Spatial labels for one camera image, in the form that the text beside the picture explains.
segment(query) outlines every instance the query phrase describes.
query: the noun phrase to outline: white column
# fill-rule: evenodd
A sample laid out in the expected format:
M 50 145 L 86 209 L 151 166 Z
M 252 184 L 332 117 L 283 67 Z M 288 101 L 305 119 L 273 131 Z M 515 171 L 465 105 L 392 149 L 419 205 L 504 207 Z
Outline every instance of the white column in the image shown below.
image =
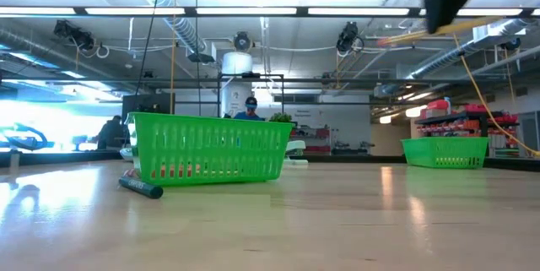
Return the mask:
M 244 52 L 228 52 L 223 57 L 222 73 L 250 73 L 253 69 L 253 59 Z M 221 116 L 229 114 L 234 117 L 238 112 L 245 111 L 244 103 L 251 96 L 251 82 L 230 82 L 221 91 Z

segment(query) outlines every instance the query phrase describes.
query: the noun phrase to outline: black marker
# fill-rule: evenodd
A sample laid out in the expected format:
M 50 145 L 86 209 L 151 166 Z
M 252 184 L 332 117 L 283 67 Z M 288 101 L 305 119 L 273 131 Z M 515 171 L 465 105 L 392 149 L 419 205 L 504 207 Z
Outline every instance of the black marker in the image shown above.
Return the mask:
M 159 186 L 153 186 L 146 182 L 141 182 L 137 179 L 130 177 L 122 176 L 118 179 L 118 183 L 121 186 L 126 187 L 132 191 L 141 193 L 142 195 L 152 198 L 159 199 L 163 195 L 163 188 Z

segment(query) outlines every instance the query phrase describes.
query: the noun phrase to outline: wooden table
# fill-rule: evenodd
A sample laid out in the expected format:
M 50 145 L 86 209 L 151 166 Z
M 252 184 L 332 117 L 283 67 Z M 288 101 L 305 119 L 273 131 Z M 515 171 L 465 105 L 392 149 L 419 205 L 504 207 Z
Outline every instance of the wooden table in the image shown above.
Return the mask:
M 117 186 L 123 161 L 0 184 L 3 270 L 536 270 L 540 176 L 311 164 L 279 181 Z

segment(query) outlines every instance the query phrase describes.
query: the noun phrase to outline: fluorescent light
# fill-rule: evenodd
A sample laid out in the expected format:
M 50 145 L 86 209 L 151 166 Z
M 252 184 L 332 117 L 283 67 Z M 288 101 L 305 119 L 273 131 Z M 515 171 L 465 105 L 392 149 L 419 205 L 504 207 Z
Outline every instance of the fluorescent light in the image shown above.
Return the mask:
M 408 15 L 408 8 L 308 8 L 308 14 L 329 15 Z
M 296 14 L 296 8 L 197 8 L 197 14 Z
M 74 77 L 74 78 L 76 78 L 76 79 L 84 78 L 83 75 L 78 74 L 78 73 L 75 73 L 75 72 L 64 71 L 64 72 L 62 72 L 62 73 L 65 73 L 67 76 Z
M 380 124 L 388 124 L 390 122 L 392 122 L 392 116 L 384 116 L 384 117 L 379 118 Z
M 513 16 L 521 14 L 520 8 L 464 8 L 457 12 L 458 16 Z
M 411 98 L 412 96 L 414 96 L 414 93 L 406 94 L 406 95 L 403 95 L 401 97 L 397 97 L 397 100 L 408 99 L 408 98 Z
M 155 14 L 185 14 L 184 8 L 156 8 Z
M 425 98 L 425 97 L 427 97 L 429 95 L 431 95 L 431 93 L 423 93 L 423 94 L 415 95 L 414 97 L 409 98 L 409 100 L 414 101 L 414 100 Z
M 86 8 L 88 14 L 103 15 L 149 15 L 154 14 L 153 7 L 134 8 Z M 184 8 L 156 8 L 155 14 L 185 14 Z
M 409 118 L 420 117 L 420 114 L 422 113 L 422 110 L 427 108 L 427 107 L 428 106 L 417 106 L 417 107 L 410 108 L 410 109 L 405 111 L 405 116 L 407 116 Z
M 0 14 L 75 14 L 73 8 L 0 7 Z

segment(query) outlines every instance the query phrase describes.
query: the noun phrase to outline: basket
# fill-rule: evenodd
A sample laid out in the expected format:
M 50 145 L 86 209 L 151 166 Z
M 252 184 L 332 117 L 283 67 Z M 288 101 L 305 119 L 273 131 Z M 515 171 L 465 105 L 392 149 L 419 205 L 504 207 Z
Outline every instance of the basket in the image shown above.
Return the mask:
M 292 124 L 135 112 L 128 128 L 141 180 L 183 186 L 277 179 Z
M 483 166 L 486 137 L 424 137 L 403 139 L 410 165 L 432 168 L 476 169 Z

